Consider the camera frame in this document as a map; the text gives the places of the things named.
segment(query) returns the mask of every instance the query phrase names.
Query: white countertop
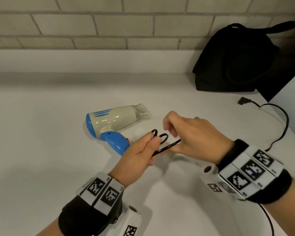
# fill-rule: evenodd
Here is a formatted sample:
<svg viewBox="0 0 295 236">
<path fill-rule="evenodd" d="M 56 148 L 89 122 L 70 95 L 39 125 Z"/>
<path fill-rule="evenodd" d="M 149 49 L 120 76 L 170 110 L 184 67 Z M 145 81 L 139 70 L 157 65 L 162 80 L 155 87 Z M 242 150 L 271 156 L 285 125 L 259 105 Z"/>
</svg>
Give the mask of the white countertop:
<svg viewBox="0 0 295 236">
<path fill-rule="evenodd" d="M 35 235 L 83 183 L 118 161 L 107 143 L 89 137 L 88 112 L 143 103 L 153 118 L 120 131 L 132 141 L 154 128 L 161 134 L 163 117 L 174 110 L 208 119 L 228 137 L 266 149 L 284 123 L 271 107 L 236 104 L 241 96 L 265 103 L 257 92 L 196 91 L 193 75 L 1 73 L 0 236 Z M 295 176 L 291 130 L 270 153 Z M 126 189 L 124 201 L 142 212 L 145 236 L 271 235 L 258 206 L 222 203 L 199 182 L 197 166 L 168 156 Z M 275 235 L 285 235 L 274 225 Z"/>
</svg>

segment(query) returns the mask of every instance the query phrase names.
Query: wristband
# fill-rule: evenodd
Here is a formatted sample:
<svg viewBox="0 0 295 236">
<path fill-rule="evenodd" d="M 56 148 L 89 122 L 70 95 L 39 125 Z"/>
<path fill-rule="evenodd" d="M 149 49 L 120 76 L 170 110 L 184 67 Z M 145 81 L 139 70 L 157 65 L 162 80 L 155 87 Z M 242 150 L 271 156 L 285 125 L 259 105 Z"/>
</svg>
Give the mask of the wristband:
<svg viewBox="0 0 295 236">
<path fill-rule="evenodd" d="M 62 234 L 99 235 L 120 216 L 123 190 L 121 183 L 103 172 L 91 178 L 62 209 L 58 219 Z"/>
<path fill-rule="evenodd" d="M 231 189 L 231 193 L 228 192 L 236 198 L 255 203 L 270 204 L 279 200 L 292 183 L 282 163 L 239 139 L 217 167 L 221 187 Z"/>
</svg>

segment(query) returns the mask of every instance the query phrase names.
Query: blue handle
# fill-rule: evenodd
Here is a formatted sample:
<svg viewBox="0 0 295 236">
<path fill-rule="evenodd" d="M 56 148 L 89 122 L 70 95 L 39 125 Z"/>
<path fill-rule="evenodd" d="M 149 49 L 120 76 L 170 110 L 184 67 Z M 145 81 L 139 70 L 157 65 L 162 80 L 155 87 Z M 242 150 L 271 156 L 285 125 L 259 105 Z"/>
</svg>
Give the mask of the blue handle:
<svg viewBox="0 0 295 236">
<path fill-rule="evenodd" d="M 107 131 L 100 135 L 102 141 L 108 142 L 108 144 L 122 156 L 130 146 L 129 142 L 123 135 L 116 131 Z"/>
</svg>

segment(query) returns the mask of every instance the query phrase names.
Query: hair dryer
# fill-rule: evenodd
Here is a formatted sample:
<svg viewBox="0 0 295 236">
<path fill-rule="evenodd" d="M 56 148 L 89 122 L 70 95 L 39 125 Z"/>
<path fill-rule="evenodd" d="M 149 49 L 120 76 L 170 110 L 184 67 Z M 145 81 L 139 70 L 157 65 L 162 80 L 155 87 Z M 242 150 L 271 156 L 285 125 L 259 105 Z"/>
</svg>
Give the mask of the hair dryer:
<svg viewBox="0 0 295 236">
<path fill-rule="evenodd" d="M 108 142 L 119 154 L 123 155 L 130 146 L 126 138 L 117 130 L 141 119 L 149 119 L 148 110 L 143 104 L 122 106 L 103 111 L 88 113 L 87 129 L 94 138 Z"/>
</svg>

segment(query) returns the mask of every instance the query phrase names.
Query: bag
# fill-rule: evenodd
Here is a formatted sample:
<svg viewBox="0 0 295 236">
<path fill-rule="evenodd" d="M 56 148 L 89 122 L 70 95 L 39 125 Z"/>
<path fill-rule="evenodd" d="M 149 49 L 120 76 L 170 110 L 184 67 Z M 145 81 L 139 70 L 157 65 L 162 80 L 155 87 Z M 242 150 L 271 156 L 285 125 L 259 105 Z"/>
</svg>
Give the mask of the bag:
<svg viewBox="0 0 295 236">
<path fill-rule="evenodd" d="M 193 68 L 197 90 L 254 91 L 280 51 L 267 34 L 294 28 L 295 21 L 264 29 L 239 23 L 222 28 L 212 36 Z"/>
</svg>

